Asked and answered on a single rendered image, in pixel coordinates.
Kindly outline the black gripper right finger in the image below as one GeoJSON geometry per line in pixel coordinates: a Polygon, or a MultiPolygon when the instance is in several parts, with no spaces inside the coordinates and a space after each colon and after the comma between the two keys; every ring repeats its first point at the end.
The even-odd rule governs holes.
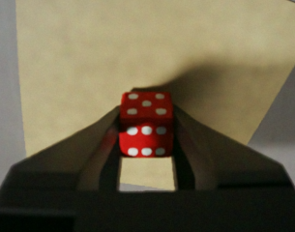
{"type": "Polygon", "coordinates": [[[199,123],[176,104],[172,105],[174,190],[295,189],[282,163],[199,123]]]}

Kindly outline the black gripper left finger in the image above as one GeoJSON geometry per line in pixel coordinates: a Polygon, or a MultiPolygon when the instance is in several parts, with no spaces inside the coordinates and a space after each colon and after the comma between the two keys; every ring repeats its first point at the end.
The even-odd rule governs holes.
{"type": "Polygon", "coordinates": [[[115,106],[92,125],[13,164],[0,188],[38,186],[119,190],[123,161],[118,122],[120,106],[115,106]]]}

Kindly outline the red die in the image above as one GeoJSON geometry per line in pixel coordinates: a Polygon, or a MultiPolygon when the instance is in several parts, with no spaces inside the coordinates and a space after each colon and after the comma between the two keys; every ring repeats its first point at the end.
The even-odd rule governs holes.
{"type": "Polygon", "coordinates": [[[168,92],[125,92],[118,122],[124,159],[172,156],[175,119],[168,92]]]}

